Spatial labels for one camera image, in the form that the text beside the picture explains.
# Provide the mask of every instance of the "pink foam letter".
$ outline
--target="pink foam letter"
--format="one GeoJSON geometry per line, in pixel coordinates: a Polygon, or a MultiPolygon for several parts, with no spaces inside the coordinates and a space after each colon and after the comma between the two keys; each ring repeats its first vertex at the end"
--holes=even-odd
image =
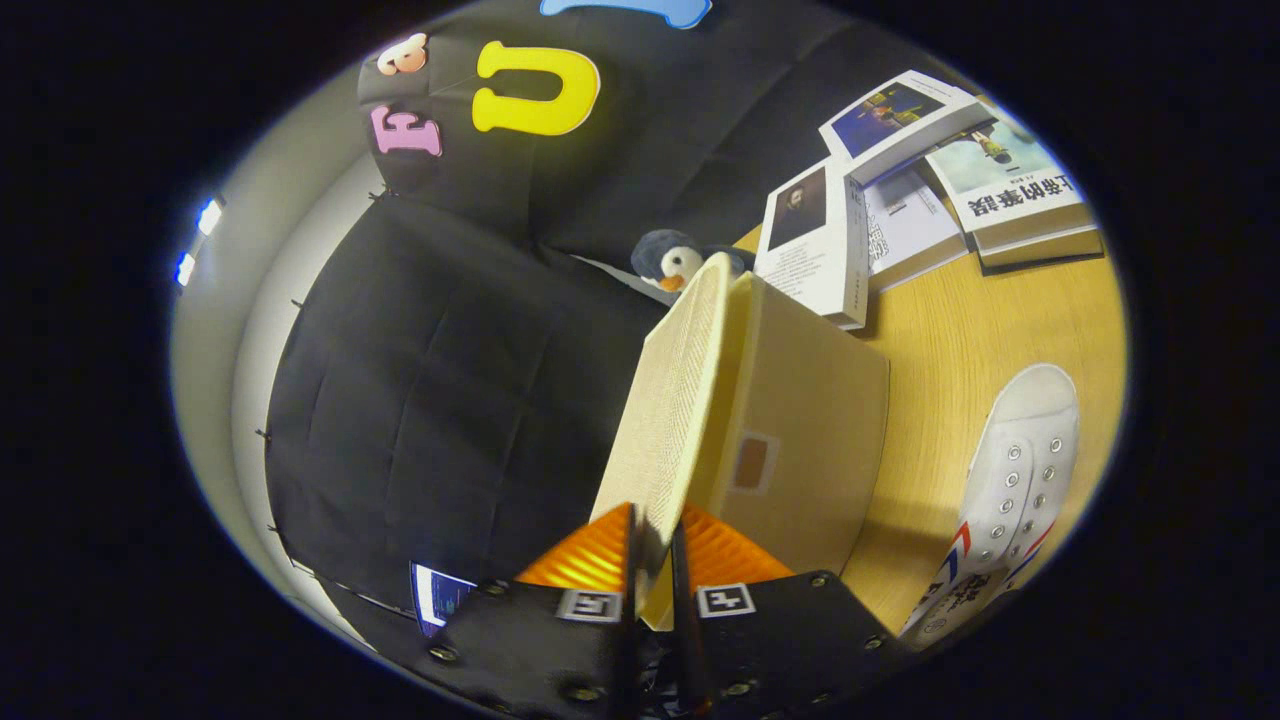
{"type": "Polygon", "coordinates": [[[420,128],[411,128],[408,126],[417,122],[417,115],[396,113],[388,117],[388,113],[390,108],[387,105],[379,105],[370,113],[379,151],[385,154],[390,150],[425,150],[436,158],[440,156],[444,149],[440,145],[440,128],[434,120],[426,120],[420,128]]]}

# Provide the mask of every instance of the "white wall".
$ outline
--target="white wall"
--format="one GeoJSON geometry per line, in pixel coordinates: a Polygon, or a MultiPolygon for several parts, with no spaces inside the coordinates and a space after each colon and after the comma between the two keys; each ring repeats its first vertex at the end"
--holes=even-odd
{"type": "Polygon", "coordinates": [[[169,338],[178,429],[211,511],[276,591],[335,629],[298,600],[311,592],[294,583],[297,571],[280,568],[248,511],[232,446],[232,383],[250,310],[273,260],[334,179],[367,152],[355,101],[357,70],[343,72],[280,119],[219,188],[227,205],[200,247],[169,338]]]}
{"type": "Polygon", "coordinates": [[[266,529],[268,525],[274,525],[266,497],[266,461],[262,455],[262,438],[253,430],[266,427],[275,370],[298,314],[297,306],[291,300],[298,302],[306,300],[329,256],[369,208],[371,202],[369,193],[381,190],[383,179],[378,173],[378,165],[366,152],[302,218],[262,279],[262,287],[257,292],[248,324],[244,327],[232,387],[232,446],[236,454],[236,473],[252,527],[273,562],[285,571],[298,598],[356,639],[360,639],[360,635],[338,614],[329,596],[320,588],[320,583],[293,569],[279,537],[266,529]]]}

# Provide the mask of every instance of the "foam letter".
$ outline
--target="foam letter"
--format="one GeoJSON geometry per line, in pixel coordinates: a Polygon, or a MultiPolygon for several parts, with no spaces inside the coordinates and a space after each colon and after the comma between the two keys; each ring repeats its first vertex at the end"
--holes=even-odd
{"type": "Polygon", "coordinates": [[[420,128],[408,126],[417,122],[413,113],[396,113],[387,117],[390,109],[387,105],[374,108],[370,117],[374,120],[374,137],[378,138],[378,150],[388,152],[390,150],[425,150],[439,156],[444,149],[440,146],[440,128],[435,122],[426,120],[420,128]]]}
{"type": "Polygon", "coordinates": [[[488,87],[471,100],[471,122],[480,132],[502,127],[531,135],[564,135],[586,120],[600,94],[600,72],[586,55],[556,47],[506,47],[497,40],[480,50],[476,73],[483,78],[498,70],[541,70],[563,82],[556,100],[541,102],[499,97],[488,87]]]}
{"type": "Polygon", "coordinates": [[[712,9],[712,0],[543,0],[544,15],[556,15],[568,8],[620,8],[640,10],[666,18],[676,29],[689,29],[701,22],[712,9]]]}
{"type": "Polygon", "coordinates": [[[416,32],[383,50],[378,56],[378,70],[384,76],[416,73],[426,65],[426,33],[416,32]]]}

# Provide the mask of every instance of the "white sneaker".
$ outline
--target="white sneaker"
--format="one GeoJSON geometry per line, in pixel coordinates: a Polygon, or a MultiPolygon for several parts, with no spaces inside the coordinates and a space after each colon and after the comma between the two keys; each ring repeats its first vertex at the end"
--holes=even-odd
{"type": "Polygon", "coordinates": [[[905,642],[927,647],[1012,589],[1066,500],[1079,427],[1075,384],[1057,365],[1032,365],[1000,391],[969,462],[959,529],[905,642]]]}

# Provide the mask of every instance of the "yellow letter u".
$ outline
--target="yellow letter u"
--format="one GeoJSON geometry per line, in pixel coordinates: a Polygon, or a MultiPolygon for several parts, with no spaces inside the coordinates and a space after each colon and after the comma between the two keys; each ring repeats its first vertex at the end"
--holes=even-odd
{"type": "Polygon", "coordinates": [[[488,87],[471,100],[471,122],[480,132],[508,128],[532,135],[564,135],[586,120],[600,94],[600,72],[586,55],[557,47],[507,47],[497,40],[480,50],[476,72],[490,78],[498,70],[541,70],[561,77],[563,87],[545,102],[499,97],[488,87]]]}

